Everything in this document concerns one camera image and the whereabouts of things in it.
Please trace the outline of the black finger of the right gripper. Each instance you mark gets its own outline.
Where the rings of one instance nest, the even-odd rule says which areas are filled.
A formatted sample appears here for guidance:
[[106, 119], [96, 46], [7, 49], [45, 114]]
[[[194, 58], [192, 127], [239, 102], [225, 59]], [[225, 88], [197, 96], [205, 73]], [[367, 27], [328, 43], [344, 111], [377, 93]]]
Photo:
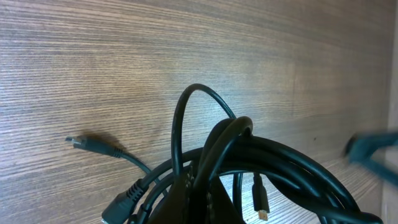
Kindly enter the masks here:
[[219, 177], [212, 179], [208, 189], [208, 214], [211, 224], [245, 224]]

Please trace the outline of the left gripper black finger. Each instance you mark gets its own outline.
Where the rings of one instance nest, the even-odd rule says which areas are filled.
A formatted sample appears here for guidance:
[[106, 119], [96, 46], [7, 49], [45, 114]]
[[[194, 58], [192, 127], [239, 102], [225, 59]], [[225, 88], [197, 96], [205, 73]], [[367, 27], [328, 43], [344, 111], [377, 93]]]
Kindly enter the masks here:
[[180, 224], [184, 223], [186, 207], [189, 205], [189, 195], [194, 177], [191, 170], [186, 170], [174, 181], [169, 194], [156, 214], [149, 218], [150, 224]]

